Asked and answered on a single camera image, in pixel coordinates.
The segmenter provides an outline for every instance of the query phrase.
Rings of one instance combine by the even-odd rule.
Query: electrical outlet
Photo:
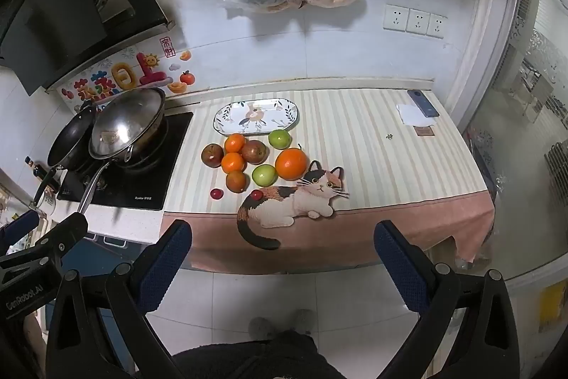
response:
[[[406,31],[408,33],[426,34],[429,20],[430,20],[430,14],[428,12],[422,12],[422,11],[417,11],[415,9],[410,9],[410,14],[408,16],[408,25],[406,25]]]
[[[406,29],[409,11],[410,9],[406,7],[386,4],[384,6],[383,28],[404,31]]]
[[[428,36],[439,37],[440,39],[444,38],[444,34],[446,33],[446,23],[448,19],[446,17],[442,17],[441,15],[430,15],[430,23],[428,24],[428,31],[426,34]]]

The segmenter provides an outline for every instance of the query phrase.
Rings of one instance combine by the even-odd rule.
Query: black stove top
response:
[[[193,113],[166,116],[150,145],[128,163],[112,163],[97,184],[92,204],[159,211],[164,207],[171,174]],[[90,159],[68,171],[58,199],[81,200],[101,161]]]

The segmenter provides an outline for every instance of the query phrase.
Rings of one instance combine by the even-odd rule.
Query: phone case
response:
[[[407,91],[408,95],[410,95],[411,99],[414,100],[414,103],[418,106],[421,110],[422,114],[426,116],[426,118],[436,118],[439,116],[439,113],[434,108],[434,105],[430,103],[427,97],[419,90],[409,90]]]

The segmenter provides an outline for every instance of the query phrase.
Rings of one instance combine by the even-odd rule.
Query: stainless steel pan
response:
[[[87,185],[78,212],[84,213],[89,207],[98,179],[110,163],[128,163],[153,138],[164,118],[164,102],[162,89],[133,89],[119,95],[100,113],[93,126],[89,154],[105,163]]]

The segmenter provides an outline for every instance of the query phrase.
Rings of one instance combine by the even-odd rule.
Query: green apple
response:
[[[259,187],[269,187],[277,178],[276,169],[270,164],[263,164],[252,171],[252,180]]]
[[[277,150],[283,150],[290,146],[292,143],[292,137],[284,129],[276,129],[268,136],[268,143]]]

